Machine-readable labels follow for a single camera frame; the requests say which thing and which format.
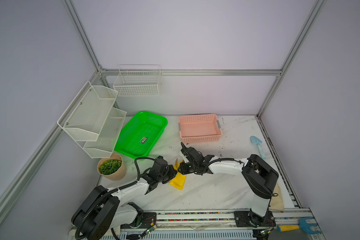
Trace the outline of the pink plastic basket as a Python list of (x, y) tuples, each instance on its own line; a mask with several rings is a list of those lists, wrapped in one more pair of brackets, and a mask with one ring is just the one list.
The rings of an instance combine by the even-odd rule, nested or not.
[(223, 135), (215, 114), (179, 117), (179, 134), (184, 144), (219, 141)]

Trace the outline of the yellow paper napkin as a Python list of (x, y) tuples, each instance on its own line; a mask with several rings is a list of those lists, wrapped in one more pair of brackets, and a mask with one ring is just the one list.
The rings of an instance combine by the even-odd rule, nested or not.
[[(176, 163), (174, 165), (174, 169), (177, 171), (180, 167), (180, 164), (183, 163), (184, 160), (179, 161), (178, 159), (176, 159)], [(169, 184), (171, 186), (173, 186), (174, 188), (182, 191), (185, 185), (185, 181), (186, 181), (186, 176), (182, 175), (181, 173), (177, 172), (176, 176), (170, 180)]]

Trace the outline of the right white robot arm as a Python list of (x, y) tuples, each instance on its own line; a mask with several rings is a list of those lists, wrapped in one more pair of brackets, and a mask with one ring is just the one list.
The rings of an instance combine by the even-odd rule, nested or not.
[(266, 221), (279, 173), (256, 154), (246, 159), (220, 158), (206, 155), (193, 147), (181, 143), (181, 156), (178, 172), (182, 175), (228, 174), (243, 176), (254, 193), (253, 204), (248, 213), (248, 222), (252, 227), (259, 227)]

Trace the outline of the green plastic basket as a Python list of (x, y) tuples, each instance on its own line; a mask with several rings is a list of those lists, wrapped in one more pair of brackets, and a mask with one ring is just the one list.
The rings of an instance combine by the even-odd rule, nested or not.
[[(146, 157), (167, 125), (168, 120), (163, 116), (147, 111), (139, 112), (121, 130), (114, 151), (132, 159)], [(143, 137), (148, 138), (144, 144), (140, 142)]]

